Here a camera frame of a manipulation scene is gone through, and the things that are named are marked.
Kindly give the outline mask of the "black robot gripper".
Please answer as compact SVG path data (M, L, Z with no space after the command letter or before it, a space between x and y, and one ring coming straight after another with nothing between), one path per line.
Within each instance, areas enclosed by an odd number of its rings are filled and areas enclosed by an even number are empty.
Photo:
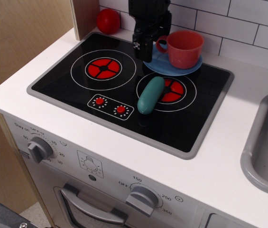
M168 10L169 0L129 0L129 15L136 22L133 34L133 48L137 59L151 62L153 42L163 35L169 35L172 14Z

